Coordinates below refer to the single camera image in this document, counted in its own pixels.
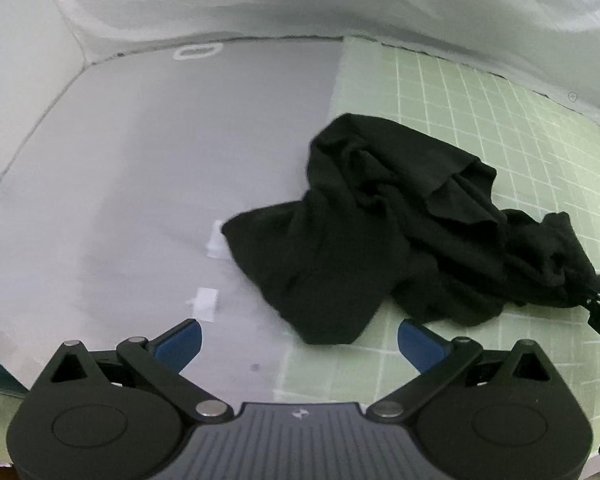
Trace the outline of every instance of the black garment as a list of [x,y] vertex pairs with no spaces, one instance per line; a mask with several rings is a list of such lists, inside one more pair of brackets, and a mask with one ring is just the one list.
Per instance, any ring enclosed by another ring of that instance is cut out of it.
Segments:
[[600,283],[569,216],[499,211],[495,176],[446,142],[344,115],[311,143],[302,200],[241,213],[222,232],[307,343],[351,343],[390,294],[416,319],[465,325],[506,301],[580,304]]

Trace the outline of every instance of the cloth fold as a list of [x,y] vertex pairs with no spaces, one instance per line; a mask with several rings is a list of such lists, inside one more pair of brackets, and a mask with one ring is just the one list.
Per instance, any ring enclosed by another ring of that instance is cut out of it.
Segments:
[[310,146],[301,200],[224,224],[232,255],[310,344],[346,344],[391,295],[473,326],[504,303],[581,304],[600,276],[567,213],[538,223],[491,202],[496,171],[393,121],[346,114]]

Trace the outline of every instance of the crumpled black fabric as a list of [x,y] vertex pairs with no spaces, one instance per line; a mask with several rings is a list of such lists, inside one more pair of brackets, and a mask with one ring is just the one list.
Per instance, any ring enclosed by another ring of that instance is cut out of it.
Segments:
[[500,211],[493,168],[406,126],[341,116],[312,140],[306,174],[302,200],[222,232],[307,343],[353,342],[389,295],[422,322],[473,326],[507,301],[565,308],[600,290],[567,213]]

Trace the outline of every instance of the white panel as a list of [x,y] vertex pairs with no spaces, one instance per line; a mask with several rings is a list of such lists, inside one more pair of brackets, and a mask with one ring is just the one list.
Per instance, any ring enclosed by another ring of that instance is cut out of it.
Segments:
[[89,60],[240,36],[373,36],[495,72],[600,123],[600,0],[58,0]]
[[0,0],[0,172],[83,65],[54,0]]

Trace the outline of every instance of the white wall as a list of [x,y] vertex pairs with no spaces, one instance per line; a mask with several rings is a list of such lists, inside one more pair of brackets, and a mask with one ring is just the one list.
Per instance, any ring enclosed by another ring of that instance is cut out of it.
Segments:
[[0,173],[83,65],[55,0],[0,0]]

